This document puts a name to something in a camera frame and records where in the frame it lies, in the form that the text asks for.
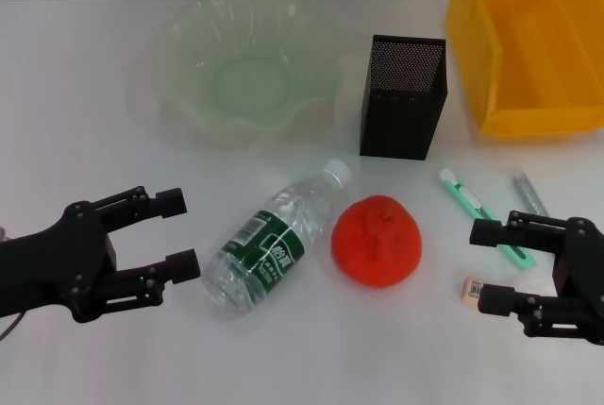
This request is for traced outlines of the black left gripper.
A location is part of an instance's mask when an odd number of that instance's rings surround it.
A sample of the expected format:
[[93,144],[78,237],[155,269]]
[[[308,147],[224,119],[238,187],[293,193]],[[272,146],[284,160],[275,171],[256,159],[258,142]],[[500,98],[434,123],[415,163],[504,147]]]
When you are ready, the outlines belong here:
[[105,306],[96,296],[104,276],[106,313],[161,305],[166,282],[179,284],[200,277],[195,251],[117,271],[108,231],[186,212],[180,188],[150,196],[138,186],[93,203],[76,202],[50,228],[0,243],[0,317],[59,305],[76,322],[91,322]]

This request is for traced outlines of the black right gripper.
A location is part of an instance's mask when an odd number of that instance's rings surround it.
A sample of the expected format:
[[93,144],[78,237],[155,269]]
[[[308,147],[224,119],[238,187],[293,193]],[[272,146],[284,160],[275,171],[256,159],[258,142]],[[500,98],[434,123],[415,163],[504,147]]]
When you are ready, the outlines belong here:
[[471,245],[513,245],[559,254],[554,283],[558,296],[516,292],[484,284],[481,313],[517,315],[528,337],[586,339],[604,344],[604,234],[589,220],[566,220],[511,211],[506,224],[476,220]]

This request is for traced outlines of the beige eraser with barcode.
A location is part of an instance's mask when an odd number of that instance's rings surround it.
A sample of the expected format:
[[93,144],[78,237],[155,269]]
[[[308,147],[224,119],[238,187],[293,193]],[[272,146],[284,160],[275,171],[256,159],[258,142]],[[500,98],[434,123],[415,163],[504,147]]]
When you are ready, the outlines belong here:
[[461,302],[469,307],[477,307],[484,283],[475,278],[466,278],[461,292]]

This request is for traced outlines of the green utility knife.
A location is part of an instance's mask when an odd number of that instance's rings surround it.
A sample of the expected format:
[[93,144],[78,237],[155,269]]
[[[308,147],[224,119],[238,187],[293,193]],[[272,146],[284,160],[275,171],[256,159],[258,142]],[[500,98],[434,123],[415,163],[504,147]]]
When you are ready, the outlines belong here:
[[[455,200],[474,219],[495,221],[495,216],[480,202],[469,188],[457,178],[451,169],[445,168],[441,170],[439,180]],[[529,269],[536,265],[532,256],[522,247],[499,245],[499,249],[522,270]]]

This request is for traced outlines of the grey pen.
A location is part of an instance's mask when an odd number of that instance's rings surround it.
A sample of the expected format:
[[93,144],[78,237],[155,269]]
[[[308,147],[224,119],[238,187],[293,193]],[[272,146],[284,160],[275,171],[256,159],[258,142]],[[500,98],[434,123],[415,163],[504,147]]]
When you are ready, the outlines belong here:
[[512,176],[512,184],[520,199],[522,200],[527,212],[548,217],[548,212],[545,206],[531,184],[528,176],[524,173]]

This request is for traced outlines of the clear water bottle green label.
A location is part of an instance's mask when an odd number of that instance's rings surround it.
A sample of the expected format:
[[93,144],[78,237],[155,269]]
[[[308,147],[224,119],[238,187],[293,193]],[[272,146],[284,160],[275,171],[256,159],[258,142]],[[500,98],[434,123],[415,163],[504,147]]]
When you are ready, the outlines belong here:
[[204,267],[211,300],[228,312],[253,311],[331,229],[352,177],[343,161],[332,159],[269,198]]

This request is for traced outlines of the red orange fruit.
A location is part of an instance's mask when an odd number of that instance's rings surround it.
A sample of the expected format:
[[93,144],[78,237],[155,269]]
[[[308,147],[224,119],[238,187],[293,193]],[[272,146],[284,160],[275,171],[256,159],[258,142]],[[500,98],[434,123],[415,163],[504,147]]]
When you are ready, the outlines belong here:
[[331,252],[339,269],[373,288],[394,286],[418,267],[420,229],[394,198],[372,195],[348,207],[331,234]]

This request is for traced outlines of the green glass fruit plate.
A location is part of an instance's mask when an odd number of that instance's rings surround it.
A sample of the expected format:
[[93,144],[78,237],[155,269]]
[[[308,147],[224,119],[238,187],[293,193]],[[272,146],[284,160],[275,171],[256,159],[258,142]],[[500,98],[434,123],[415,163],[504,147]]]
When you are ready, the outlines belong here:
[[334,99],[344,30],[308,0],[194,0],[159,30],[159,97],[205,133],[281,130]]

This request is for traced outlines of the black mesh pen holder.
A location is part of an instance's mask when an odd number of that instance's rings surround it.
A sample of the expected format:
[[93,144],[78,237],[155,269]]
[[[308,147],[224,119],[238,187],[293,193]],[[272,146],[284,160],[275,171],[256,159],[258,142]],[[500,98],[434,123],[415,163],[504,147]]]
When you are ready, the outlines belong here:
[[360,154],[424,160],[446,97],[445,40],[375,35],[361,106]]

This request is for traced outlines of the yellow plastic bin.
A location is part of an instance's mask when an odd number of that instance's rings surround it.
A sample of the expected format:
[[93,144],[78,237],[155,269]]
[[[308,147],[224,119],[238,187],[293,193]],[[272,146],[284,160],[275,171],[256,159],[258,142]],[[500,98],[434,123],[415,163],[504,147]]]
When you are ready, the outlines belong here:
[[482,134],[604,128],[604,0],[449,0],[445,21]]

